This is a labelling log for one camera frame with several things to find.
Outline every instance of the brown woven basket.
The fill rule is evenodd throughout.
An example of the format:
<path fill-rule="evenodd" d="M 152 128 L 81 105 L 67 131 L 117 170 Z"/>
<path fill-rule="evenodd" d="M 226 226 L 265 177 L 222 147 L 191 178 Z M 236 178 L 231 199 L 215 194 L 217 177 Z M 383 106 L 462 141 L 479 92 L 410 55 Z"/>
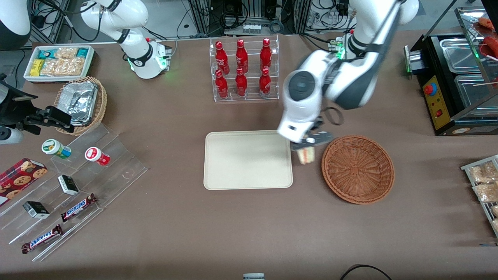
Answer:
<path fill-rule="evenodd" d="M 339 197 L 356 204 L 383 199 L 394 184 L 391 158 L 363 136 L 344 136 L 330 143 L 322 157 L 322 173 Z"/>
<path fill-rule="evenodd" d="M 106 105 L 107 105 L 106 89 L 102 86 L 102 84 L 100 83 L 99 80 L 95 79 L 94 77 L 90 77 L 90 76 L 71 81 L 68 84 L 82 83 L 82 82 L 93 82 L 93 83 L 97 84 L 97 86 L 99 87 L 99 91 L 97 92 L 97 100 L 95 101 L 95 108 L 94 108 L 94 113 L 92 116 L 92 122 L 86 127 L 74 127 L 73 133 L 69 133 L 65 130 L 56 128 L 56 130 L 60 133 L 79 136 L 79 135 L 83 134 L 83 132 L 89 130 L 91 127 L 98 125 L 102 121 L 102 119 L 104 118 L 104 114 L 106 113 Z M 57 106 L 57 103 L 59 103 L 59 98 L 61 97 L 61 93 L 62 93 L 62 88 L 59 91 L 59 94 L 57 95 L 57 97 L 55 98 L 54 106 Z"/>

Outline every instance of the table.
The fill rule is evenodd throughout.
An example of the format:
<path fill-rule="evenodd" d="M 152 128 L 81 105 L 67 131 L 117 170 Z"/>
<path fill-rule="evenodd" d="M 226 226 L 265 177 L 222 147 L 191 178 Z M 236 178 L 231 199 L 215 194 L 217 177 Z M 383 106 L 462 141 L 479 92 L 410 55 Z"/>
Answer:
<path fill-rule="evenodd" d="M 416 79 L 403 74 L 402 47 L 421 34 L 398 32 L 372 100 L 344 111 L 344 125 L 324 126 L 335 136 L 370 137 L 392 157 L 391 193 L 366 206 L 338 198 L 320 161 L 300 165 L 296 154 L 290 188 L 205 189 L 205 136 L 275 129 L 281 104 L 215 104 L 208 39 L 181 41 L 171 71 L 152 80 L 130 71 L 117 44 L 93 45 L 92 75 L 109 96 L 104 123 L 150 170 L 43 262 L 0 235 L 0 278 L 233 280 L 264 272 L 268 280 L 329 280 L 363 263 L 393 279 L 496 279 L 498 248 L 478 247 L 493 234 L 459 167 L 497 154 L 498 138 L 433 135 Z M 282 83 L 313 47 L 299 36 L 279 38 Z M 60 87 L 26 83 L 24 90 L 44 107 Z M 23 144 L 0 146 L 0 170 L 22 157 L 47 162 L 40 146 L 52 137 L 72 139 L 44 128 Z"/>

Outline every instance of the red cookie box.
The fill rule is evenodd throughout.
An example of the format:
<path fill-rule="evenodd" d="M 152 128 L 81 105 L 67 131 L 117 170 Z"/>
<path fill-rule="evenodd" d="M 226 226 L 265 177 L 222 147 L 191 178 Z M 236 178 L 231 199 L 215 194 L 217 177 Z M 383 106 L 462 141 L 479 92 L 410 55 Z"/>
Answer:
<path fill-rule="evenodd" d="M 29 158 L 23 158 L 0 174 L 0 206 L 13 199 L 47 172 L 45 165 Z"/>

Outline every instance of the yellow control panel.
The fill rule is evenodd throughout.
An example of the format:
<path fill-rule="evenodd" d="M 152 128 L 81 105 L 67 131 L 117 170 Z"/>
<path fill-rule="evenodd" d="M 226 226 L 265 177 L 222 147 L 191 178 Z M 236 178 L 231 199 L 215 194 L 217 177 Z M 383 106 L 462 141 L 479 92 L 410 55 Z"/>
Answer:
<path fill-rule="evenodd" d="M 439 83 L 436 76 L 432 77 L 423 87 L 425 102 L 429 107 L 432 123 L 438 130 L 450 122 L 450 114 L 446 103 L 444 103 L 443 95 L 439 89 Z"/>

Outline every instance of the acrylic bottle rack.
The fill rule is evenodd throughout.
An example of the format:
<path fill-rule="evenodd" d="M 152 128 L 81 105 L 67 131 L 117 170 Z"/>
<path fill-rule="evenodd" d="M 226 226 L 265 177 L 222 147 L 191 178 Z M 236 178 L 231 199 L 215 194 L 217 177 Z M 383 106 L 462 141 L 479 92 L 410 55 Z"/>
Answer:
<path fill-rule="evenodd" d="M 259 78 L 261 77 L 261 68 L 259 53 L 263 45 L 263 39 L 270 39 L 270 49 L 271 49 L 271 67 L 269 76 L 271 78 L 270 84 L 270 94 L 267 98 L 262 98 L 259 95 Z M 248 36 L 243 37 L 244 45 L 248 52 L 249 57 L 249 71 L 245 74 L 248 80 L 248 92 L 245 97 L 240 97 L 236 91 L 235 77 L 237 76 L 237 62 L 235 59 L 235 53 L 237 52 L 237 39 L 231 37 L 224 37 L 218 39 L 210 39 L 209 47 L 209 59 L 211 61 L 211 79 L 213 81 L 213 95 L 215 102 L 221 101 L 245 101 L 245 100 L 275 100 L 279 98 L 280 85 L 279 85 L 279 47 L 278 47 L 278 36 Z M 218 69 L 216 64 L 216 48 L 214 44 L 220 41 L 223 43 L 223 48 L 228 56 L 228 65 L 230 67 L 230 72 L 225 75 L 225 79 L 228 83 L 228 98 L 221 99 L 216 90 L 215 84 L 215 71 Z"/>
<path fill-rule="evenodd" d="M 118 135 L 103 124 L 85 132 L 68 147 L 72 154 L 67 159 L 53 156 L 46 164 L 49 172 L 33 185 L 19 193 L 15 198 L 0 208 L 1 234 L 8 238 L 9 244 L 19 247 L 36 239 L 38 236 L 61 224 L 64 234 L 50 239 L 26 254 L 33 261 L 42 261 L 55 249 L 66 242 L 78 230 L 97 215 L 102 213 L 135 180 L 142 176 L 147 168 L 128 151 L 118 139 Z M 85 159 L 87 148 L 96 146 L 111 157 L 106 166 Z M 62 192 L 57 177 L 73 177 L 79 188 L 77 195 Z M 60 214 L 94 193 L 96 203 L 85 208 L 81 213 L 62 223 Z M 39 201 L 50 212 L 44 220 L 31 218 L 23 208 L 26 201 Z"/>

